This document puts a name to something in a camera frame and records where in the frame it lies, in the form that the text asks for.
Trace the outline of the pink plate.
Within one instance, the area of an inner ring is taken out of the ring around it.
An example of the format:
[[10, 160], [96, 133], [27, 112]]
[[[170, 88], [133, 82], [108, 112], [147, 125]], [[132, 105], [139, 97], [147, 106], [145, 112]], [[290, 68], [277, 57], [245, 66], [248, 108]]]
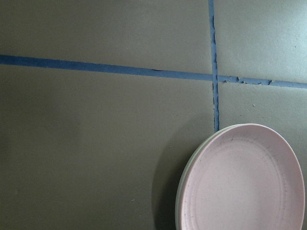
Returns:
[[305, 186], [298, 159], [276, 131], [234, 125], [199, 158], [192, 230], [300, 230]]

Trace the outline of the cream white plate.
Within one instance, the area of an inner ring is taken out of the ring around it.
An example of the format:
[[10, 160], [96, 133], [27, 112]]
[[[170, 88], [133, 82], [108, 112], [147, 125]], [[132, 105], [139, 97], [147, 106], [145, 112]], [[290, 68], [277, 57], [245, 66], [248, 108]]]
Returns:
[[223, 128], [203, 141], [189, 158], [183, 173], [181, 175], [175, 202], [175, 225], [177, 230], [191, 230], [194, 227], [191, 218], [194, 217], [196, 194], [200, 180], [196, 176], [199, 158], [202, 157], [205, 150], [223, 133], [232, 129], [234, 125]]

